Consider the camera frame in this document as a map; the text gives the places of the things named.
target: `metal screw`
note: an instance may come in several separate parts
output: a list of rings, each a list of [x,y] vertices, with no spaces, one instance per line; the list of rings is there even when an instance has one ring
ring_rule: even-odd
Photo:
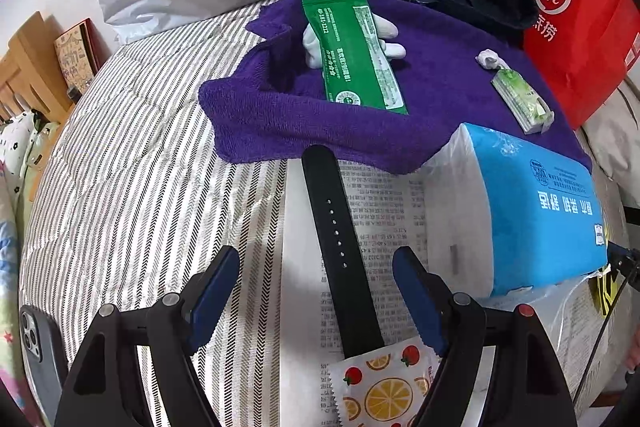
[[[463,292],[458,292],[453,295],[453,302],[458,306],[469,306],[471,304],[471,297]]]
[[[100,306],[98,314],[100,315],[100,317],[108,317],[113,313],[113,310],[113,304],[103,304],[102,306]]]
[[[180,296],[177,293],[167,293],[167,295],[162,297],[162,304],[165,306],[173,306],[179,300]]]

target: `wooden headboard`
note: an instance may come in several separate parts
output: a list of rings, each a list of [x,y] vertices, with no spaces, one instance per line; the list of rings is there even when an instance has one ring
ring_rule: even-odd
[[[9,50],[0,59],[0,115],[5,120],[23,111],[21,98],[47,120],[65,121],[72,102],[66,95],[53,41],[40,12],[9,40]]]

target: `striped bedsheet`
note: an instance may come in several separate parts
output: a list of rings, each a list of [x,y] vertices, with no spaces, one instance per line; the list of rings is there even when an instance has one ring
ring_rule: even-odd
[[[260,41],[244,29],[260,4],[108,60],[49,159],[20,266],[20,303],[55,318],[73,360],[102,304],[147,307],[180,291],[221,245],[238,248],[239,284],[212,342],[193,357],[220,422],[238,427],[278,425],[286,161],[218,158],[197,94]],[[140,365],[152,417],[168,425],[148,348]]]

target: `small package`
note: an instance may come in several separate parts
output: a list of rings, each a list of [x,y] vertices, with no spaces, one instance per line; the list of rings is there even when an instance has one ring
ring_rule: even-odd
[[[420,172],[429,270],[454,293],[505,295],[607,264],[593,181],[572,159],[463,123]]]
[[[342,427],[411,425],[440,357],[420,337],[329,366]]]
[[[492,86],[507,104],[524,134],[545,132],[554,123],[554,112],[520,73],[511,70],[498,55],[484,50],[476,57],[485,70],[498,70]]]
[[[407,114],[367,0],[302,0],[320,41],[327,100]]]

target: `phone case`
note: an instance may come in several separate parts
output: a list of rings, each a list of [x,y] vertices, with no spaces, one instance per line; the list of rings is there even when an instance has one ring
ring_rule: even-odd
[[[20,334],[36,400],[53,425],[68,373],[60,330],[49,315],[25,305],[20,308]]]

